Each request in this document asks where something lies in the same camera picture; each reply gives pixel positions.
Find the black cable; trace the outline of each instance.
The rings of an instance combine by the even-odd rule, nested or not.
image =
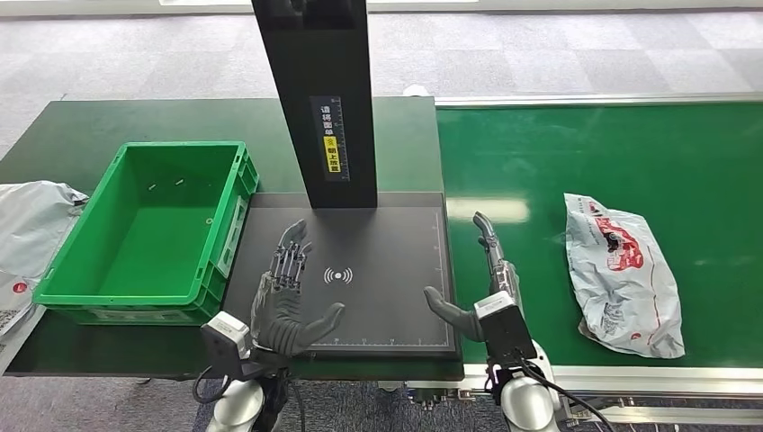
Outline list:
[[[488,390],[488,383],[490,383],[490,390],[492,391],[496,387],[498,387],[498,378],[496,378],[496,373],[494,371],[496,364],[492,360],[488,359],[488,369],[485,371],[488,374],[488,379],[485,380],[485,384],[482,385],[482,389],[489,393]]]
[[[294,380],[292,380],[292,388],[294,389],[294,398],[297,399],[297,405],[300,407],[300,429],[301,432],[305,432],[305,406],[302,403],[300,388]]]
[[[591,414],[598,417],[598,419],[601,420],[602,423],[604,423],[604,426],[606,426],[606,428],[609,429],[610,432],[615,432],[615,427],[612,426],[612,423],[610,423],[609,420],[607,420],[604,417],[604,415],[598,411],[598,409],[594,408],[593,405],[571,394],[569,391],[562,389],[562,387],[554,384],[553,382],[548,381],[547,379],[543,378],[540,374],[538,374],[536,371],[530,369],[530,366],[527,364],[527,361],[525,360],[524,357],[520,357],[519,361],[522,366],[522,371],[525,373],[525,375],[529,376],[530,378],[533,378],[534,380],[542,384],[544,387],[551,387],[552,389],[557,391],[559,394],[563,394],[564,396],[567,396],[573,401],[576,401],[579,405],[583,406],[586,410],[591,411]]]
[[[203,372],[199,373],[199,376],[196,377],[196,379],[193,381],[193,387],[191,388],[191,395],[193,396],[193,400],[197,401],[201,404],[204,403],[212,403],[214,401],[219,401],[222,399],[222,394],[225,393],[225,391],[230,386],[230,379],[226,375],[223,378],[222,387],[214,393],[212,396],[204,397],[199,394],[199,383],[204,378],[204,375],[208,374],[212,370],[212,366],[208,366],[206,369],[203,370]]]

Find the green plastic crate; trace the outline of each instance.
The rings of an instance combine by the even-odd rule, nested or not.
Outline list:
[[[80,324],[203,324],[257,180],[240,141],[123,145],[34,301]]]

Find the package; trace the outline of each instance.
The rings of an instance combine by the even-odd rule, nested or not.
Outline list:
[[[588,196],[566,193],[564,201],[580,333],[620,353],[681,357],[678,286],[646,220]]]
[[[32,304],[32,291],[86,199],[66,184],[0,184],[0,374],[45,311]]]

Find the wireless charging symbol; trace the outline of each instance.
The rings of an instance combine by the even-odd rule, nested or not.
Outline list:
[[[353,281],[353,269],[348,267],[338,272],[331,267],[327,267],[323,272],[323,282],[331,284],[334,281],[342,281],[349,285]]]

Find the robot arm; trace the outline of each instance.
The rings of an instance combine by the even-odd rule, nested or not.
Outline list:
[[[306,223],[299,220],[281,236],[270,270],[260,277],[251,327],[224,311],[202,326],[211,366],[196,380],[193,396],[200,403],[217,401],[208,432],[276,429],[288,400],[290,358],[339,326],[342,303],[329,306],[316,321],[301,321],[301,274],[310,252],[310,243],[302,245],[306,235]],[[210,370],[226,381],[217,394],[204,398],[197,387]]]
[[[503,256],[498,236],[482,213],[473,222],[480,228],[490,272],[490,295],[462,310],[446,302],[432,287],[424,289],[429,308],[467,338],[486,342],[488,376],[493,399],[500,405],[512,432],[556,432],[559,394],[542,381],[553,383],[548,356],[530,338],[519,298],[519,279]]]

